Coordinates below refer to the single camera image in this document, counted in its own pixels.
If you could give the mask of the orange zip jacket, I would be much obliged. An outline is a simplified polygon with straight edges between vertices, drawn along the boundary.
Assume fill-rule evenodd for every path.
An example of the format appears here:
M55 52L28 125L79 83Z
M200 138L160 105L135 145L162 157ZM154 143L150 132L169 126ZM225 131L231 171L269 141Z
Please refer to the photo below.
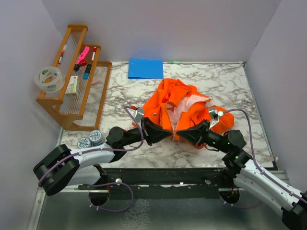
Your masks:
M203 120L211 121L208 110L212 107L224 112L219 123L211 129L213 132L223 135L234 126L234 116L222 107L209 106L210 101L209 96L200 93L193 85L164 79L142 108L144 117L172 132L170 138L186 141L177 132L196 126Z

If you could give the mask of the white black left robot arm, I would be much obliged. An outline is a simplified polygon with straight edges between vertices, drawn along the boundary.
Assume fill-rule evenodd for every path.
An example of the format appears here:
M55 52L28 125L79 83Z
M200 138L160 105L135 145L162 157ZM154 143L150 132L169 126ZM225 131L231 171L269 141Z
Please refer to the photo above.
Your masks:
M118 126L110 129L106 143L86 149L70 149L65 144L58 145L46 155L34 168L38 186L48 196L60 192L78 170L100 163L111 163L120 160L128 151L135 151L140 146L125 149L136 142L148 145L157 143L172 135L172 132L154 124L149 118L143 118L140 125L130 130Z

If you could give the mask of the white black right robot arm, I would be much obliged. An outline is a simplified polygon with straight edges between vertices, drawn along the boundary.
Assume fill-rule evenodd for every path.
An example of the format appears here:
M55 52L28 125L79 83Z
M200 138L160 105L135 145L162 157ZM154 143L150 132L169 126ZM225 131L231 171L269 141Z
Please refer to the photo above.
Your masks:
M220 176L223 186L235 185L244 189L280 215L288 229L305 230L307 194L273 175L244 151L246 142L239 130L230 130L220 135L209 127L209 121L203 120L194 127L178 131L177 134L196 147L207 144L225 153L222 160L226 170Z

